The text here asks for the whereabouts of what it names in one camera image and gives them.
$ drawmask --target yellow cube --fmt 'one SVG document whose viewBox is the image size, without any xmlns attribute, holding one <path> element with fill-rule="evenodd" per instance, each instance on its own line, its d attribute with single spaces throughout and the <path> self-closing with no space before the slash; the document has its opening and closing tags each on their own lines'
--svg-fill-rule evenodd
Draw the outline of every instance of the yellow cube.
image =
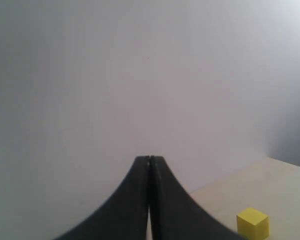
<svg viewBox="0 0 300 240">
<path fill-rule="evenodd" d="M 249 240 L 263 240 L 269 237 L 269 217 L 248 207 L 236 216 L 238 234 Z"/>
</svg>

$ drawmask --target table surface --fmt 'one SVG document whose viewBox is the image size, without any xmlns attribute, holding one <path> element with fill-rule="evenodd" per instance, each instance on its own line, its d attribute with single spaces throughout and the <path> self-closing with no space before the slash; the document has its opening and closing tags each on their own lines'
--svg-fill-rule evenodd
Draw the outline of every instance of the table surface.
<svg viewBox="0 0 300 240">
<path fill-rule="evenodd" d="M 267 240 L 300 240 L 299 166 L 266 158 L 190 195 L 234 231 L 237 231 L 236 215 L 252 207 L 269 216 Z"/>
</svg>

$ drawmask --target yellow block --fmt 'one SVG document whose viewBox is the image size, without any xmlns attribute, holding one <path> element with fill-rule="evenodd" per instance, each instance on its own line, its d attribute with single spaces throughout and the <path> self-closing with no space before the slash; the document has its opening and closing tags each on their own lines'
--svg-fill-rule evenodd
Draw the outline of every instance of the yellow block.
<svg viewBox="0 0 300 240">
<path fill-rule="evenodd" d="M 236 216 L 238 233 L 249 240 L 263 240 L 269 237 L 269 217 L 248 207 Z"/>
</svg>

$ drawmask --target white wall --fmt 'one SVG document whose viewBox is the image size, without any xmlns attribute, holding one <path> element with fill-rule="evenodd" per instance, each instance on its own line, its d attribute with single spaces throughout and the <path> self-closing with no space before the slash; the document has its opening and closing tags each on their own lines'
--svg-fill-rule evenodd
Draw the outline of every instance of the white wall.
<svg viewBox="0 0 300 240">
<path fill-rule="evenodd" d="M 192 191 L 299 123 L 300 0 L 0 0 L 0 240 L 68 230 L 137 155 Z"/>
</svg>

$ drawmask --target wooden table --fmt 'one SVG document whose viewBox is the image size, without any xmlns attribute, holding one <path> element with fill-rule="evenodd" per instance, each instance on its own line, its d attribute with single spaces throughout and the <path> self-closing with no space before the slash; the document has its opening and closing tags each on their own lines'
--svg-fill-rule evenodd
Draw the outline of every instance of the wooden table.
<svg viewBox="0 0 300 240">
<path fill-rule="evenodd" d="M 300 167 L 271 158 L 259 161 L 191 193 L 228 228 L 247 207 L 269 216 L 267 240 L 300 240 Z"/>
</svg>

